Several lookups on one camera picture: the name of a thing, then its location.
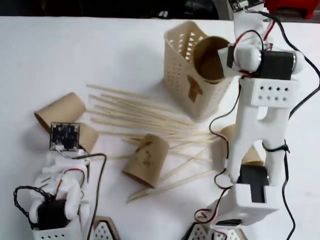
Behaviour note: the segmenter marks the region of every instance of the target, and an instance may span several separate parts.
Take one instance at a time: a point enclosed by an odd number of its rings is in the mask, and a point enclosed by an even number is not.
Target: plastic basket
[[[193,21],[186,21],[164,35],[163,83],[196,122],[206,120],[218,110],[232,80],[223,78],[210,83],[194,68],[193,48],[207,37]]]

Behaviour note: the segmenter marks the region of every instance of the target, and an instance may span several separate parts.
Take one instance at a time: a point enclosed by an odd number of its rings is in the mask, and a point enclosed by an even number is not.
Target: cardboard tube
[[[34,116],[42,127],[50,133],[52,122],[74,123],[85,111],[85,104],[74,92],[70,92],[48,106],[34,112]]]
[[[86,152],[91,153],[98,137],[99,133],[95,129],[84,122],[80,122],[79,144]]]
[[[35,111],[34,116],[41,126],[51,132],[51,123],[75,123],[86,111],[86,106],[74,92],[59,98],[44,108]],[[85,123],[80,123],[80,146],[88,153],[91,152],[97,139],[98,132]]]
[[[221,130],[221,133],[226,136],[228,139],[230,139],[235,131],[235,125],[230,125],[225,127],[224,129]],[[224,152],[227,151],[227,146],[226,142],[223,141],[223,150]],[[249,150],[246,152],[244,155],[242,161],[242,165],[255,165],[255,166],[263,166],[265,163],[259,156],[256,148],[252,145]]]
[[[224,79],[224,71],[218,55],[219,49],[224,49],[229,42],[221,37],[210,36],[198,42],[192,53],[192,62],[198,74],[208,83],[218,83]]]
[[[159,136],[147,134],[123,172],[137,182],[154,189],[168,151],[168,142]]]

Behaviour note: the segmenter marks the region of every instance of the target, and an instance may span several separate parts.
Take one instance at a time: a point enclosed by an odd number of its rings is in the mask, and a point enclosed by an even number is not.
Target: circuit board
[[[63,146],[62,151],[77,151],[79,149],[80,124],[52,122],[50,133],[50,150]]]
[[[231,9],[234,13],[242,11],[244,8],[252,8],[259,4],[263,4],[265,0],[229,0]]]

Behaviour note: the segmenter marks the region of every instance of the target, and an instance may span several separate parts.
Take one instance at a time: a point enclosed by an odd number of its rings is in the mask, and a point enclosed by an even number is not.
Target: white surface
[[[164,32],[182,20],[132,20],[97,18],[26,18],[0,17],[0,116],[2,166],[0,172],[1,239],[31,239],[27,219],[13,203],[13,191],[31,184],[44,165],[49,135],[40,127],[33,111],[68,92],[76,92],[89,106],[86,83],[94,83],[134,92],[147,93],[171,101],[163,89]],[[235,40],[233,23],[196,21],[208,35]],[[320,67],[320,25],[285,23],[288,38]],[[271,37],[276,46],[289,49],[276,28]],[[297,77],[301,83],[299,98],[318,85],[314,71],[306,66]],[[228,111],[236,98],[237,81],[233,81],[220,111]],[[311,99],[290,120],[287,143],[290,181],[286,189],[288,204],[296,219],[292,240],[319,238],[320,94]],[[219,130],[235,121],[234,112],[218,121]],[[89,122],[84,115],[83,121]],[[100,136],[94,152],[108,155],[126,154],[134,148],[118,137]],[[184,162],[170,157],[163,172]],[[102,161],[93,162],[97,180]],[[101,184],[98,215],[112,217],[123,240],[178,240],[190,227],[195,210],[212,203],[220,190],[211,176],[198,179],[161,195],[126,205],[126,198],[140,189],[138,183],[123,176],[125,161],[108,161]],[[181,179],[207,170],[202,162],[178,174]],[[91,199],[94,199],[95,186]],[[27,193],[19,200],[30,206]],[[282,209],[263,221],[246,228],[249,239],[285,239],[291,230],[290,218]]]

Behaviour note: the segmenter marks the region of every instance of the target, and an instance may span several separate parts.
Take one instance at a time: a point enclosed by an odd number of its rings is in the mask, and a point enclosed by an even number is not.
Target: wire
[[[209,220],[201,221],[201,220],[199,220],[199,219],[197,218],[197,214],[200,213],[200,212],[201,212],[201,213],[202,213],[202,212],[210,212],[210,213],[211,213],[212,210],[209,209],[209,208],[202,208],[202,209],[197,210],[197,211],[194,213],[194,219],[195,219],[198,223],[200,223],[200,224],[209,224],[209,223],[211,223],[211,222],[216,218],[216,216],[217,216],[218,207],[219,207],[219,205],[220,205],[220,202],[221,202],[222,197],[224,196],[225,192],[228,191],[228,190],[231,189],[231,188],[232,188],[232,187],[227,187],[227,188],[223,189],[223,191],[222,191],[222,193],[221,193],[221,195],[220,195],[220,197],[219,197],[219,199],[218,199],[218,201],[217,201],[217,203],[216,203],[216,205],[215,205],[213,214],[212,214],[212,216],[209,218]]]
[[[226,170],[227,170],[226,168],[223,169],[222,172],[220,172],[220,173],[218,173],[217,175],[215,175],[215,176],[214,176],[214,179],[213,179],[215,185],[217,185],[218,188],[220,188],[220,189],[222,189],[222,190],[224,190],[224,189],[230,189],[231,187],[233,187],[233,186],[226,186],[226,187],[224,187],[224,186],[221,186],[221,185],[219,185],[219,184],[217,183],[217,177],[219,177],[220,175],[224,174],[224,173],[226,172]]]
[[[67,173],[67,172],[70,172],[70,171],[80,171],[80,172],[82,172],[83,178],[82,178],[81,185],[80,185],[80,188],[82,188],[82,186],[83,186],[84,183],[85,183],[85,179],[86,179],[86,174],[85,174],[85,172],[84,172],[82,169],[80,169],[80,168],[69,168],[69,169],[65,170],[62,175],[64,175],[64,174]]]
[[[284,29],[284,26],[282,25],[281,21],[274,15],[271,15],[267,12],[263,12],[263,11],[254,11],[254,10],[247,10],[245,9],[245,11],[247,13],[254,13],[254,14],[260,14],[264,17],[267,17],[267,18],[270,18],[272,19],[280,28],[280,31],[281,31],[281,34],[282,34],[282,37],[284,39],[284,41],[295,51],[298,51],[300,52],[300,50],[295,46],[293,45],[287,35],[286,35],[286,32],[285,32],[285,29]],[[304,55],[304,59],[305,61],[314,69],[314,71],[316,72],[316,74],[318,75],[319,77],[319,85],[318,87],[313,90],[311,93],[309,93],[304,99],[302,99],[290,112],[289,114],[289,119],[295,114],[295,112],[303,105],[305,104],[310,98],[312,98],[317,92],[319,92],[320,90],[320,71],[319,69]],[[285,190],[286,190],[286,186],[287,186],[287,183],[289,181],[289,167],[288,167],[288,157],[287,157],[287,152],[285,153],[284,155],[284,170],[285,170],[285,180],[284,180],[284,183],[282,185],[282,189],[281,189],[281,193],[282,193],[282,199],[283,199],[283,203],[284,203],[284,206],[291,218],[291,221],[292,221],[292,229],[288,235],[288,237],[286,238],[287,240],[289,240],[292,236],[292,234],[294,233],[295,229],[296,229],[296,222],[295,222],[295,219],[289,209],[289,206],[287,204],[287,200],[286,200],[286,195],[285,195]]]
[[[222,231],[218,231],[218,230],[216,230],[214,228],[213,228],[213,231],[215,231],[216,233],[221,234],[222,236],[224,236],[223,240],[227,240],[228,239],[228,235],[226,233],[224,233]]]
[[[282,34],[282,37],[284,39],[284,41],[295,51],[297,52],[301,52],[295,45],[293,45],[287,35],[286,35],[286,32],[285,32],[285,29],[284,29],[284,26],[282,25],[281,21],[274,15],[271,15],[267,12],[264,12],[264,11],[254,11],[254,10],[245,10],[247,13],[253,13],[253,14],[261,14],[262,16],[266,17],[266,18],[270,18],[272,19],[273,21],[275,21],[275,23],[279,26],[280,28],[280,31],[281,31],[281,34]],[[304,56],[304,59],[305,61],[314,69],[314,71],[316,72],[316,74],[318,75],[319,77],[319,85],[318,87],[313,90],[310,94],[308,94],[304,99],[302,99],[290,112],[290,115],[289,115],[289,119],[293,116],[293,114],[303,105],[306,103],[306,101],[308,101],[310,98],[312,98],[317,92],[320,91],[320,71],[319,69],[309,60],[309,58],[307,58],[306,56]]]
[[[225,142],[226,142],[226,158],[229,158],[229,140],[228,140],[228,138],[227,138],[226,136],[224,136],[223,134],[221,134],[221,133],[219,133],[219,132],[216,132],[216,131],[212,131],[212,130],[211,130],[211,126],[212,126],[212,124],[213,124],[216,120],[222,119],[222,118],[228,116],[229,114],[231,114],[231,113],[235,110],[235,108],[236,108],[236,106],[237,106],[237,103],[238,103],[238,100],[239,100],[239,97],[240,97],[240,92],[241,92],[241,85],[239,84],[239,87],[238,87],[238,95],[237,95],[237,97],[236,97],[236,101],[235,101],[232,109],[231,109],[229,112],[227,112],[227,113],[225,113],[225,114],[223,114],[223,115],[221,115],[221,116],[218,116],[218,117],[214,118],[214,119],[210,122],[210,124],[209,124],[209,131],[210,131],[213,135],[216,135],[216,136],[218,136],[219,138],[222,138],[223,140],[225,140]]]
[[[33,191],[36,191],[37,193],[39,193],[40,195],[42,195],[44,197],[44,200],[46,202],[50,202],[54,199],[54,196],[51,195],[50,193],[42,190],[41,188],[39,187],[35,187],[35,186],[18,186],[14,192],[13,192],[13,201],[14,201],[14,205],[23,213],[23,215],[26,216],[26,218],[28,219],[29,221],[29,224],[30,224],[30,227],[31,229],[34,229],[38,226],[38,224],[36,223],[33,223],[31,220],[30,220],[30,216],[29,216],[29,212],[27,212],[18,202],[18,191],[19,190],[22,190],[22,189],[28,189],[28,190],[33,190]]]
[[[91,231],[92,231],[95,217],[97,214],[98,203],[99,203],[100,183],[101,183],[102,174],[104,172],[105,165],[107,162],[107,156],[104,153],[94,153],[94,154],[88,154],[88,155],[83,155],[83,156],[76,156],[76,157],[72,158],[72,159],[85,159],[85,158],[92,158],[92,157],[97,157],[97,156],[102,156],[102,157],[104,157],[104,159],[103,159],[101,171],[100,171],[99,178],[98,178],[98,184],[96,187],[96,196],[95,196],[95,206],[94,206],[93,215],[92,215],[91,223],[89,226],[89,232],[88,232],[86,240],[90,240]]]
[[[276,23],[275,21],[270,22],[269,28],[268,28],[268,30],[266,31],[266,33],[265,33],[265,35],[264,35],[264,37],[263,37],[263,41],[266,41],[266,40],[267,40],[269,34],[271,33],[272,29],[273,29],[274,26],[275,26],[275,23]]]
[[[237,63],[236,48],[237,48],[238,44],[240,43],[241,39],[242,39],[246,34],[248,34],[248,33],[255,33],[255,34],[259,37],[259,39],[260,39],[260,41],[261,41],[261,49],[262,49],[262,51],[264,50],[264,41],[263,41],[262,37],[260,36],[260,34],[259,34],[256,30],[251,29],[251,30],[247,30],[247,31],[243,32],[243,33],[236,39],[236,41],[235,41],[235,43],[234,43],[234,46],[233,46],[233,61],[234,61],[234,64],[235,64],[239,69],[240,69],[240,66],[239,66],[238,63]]]

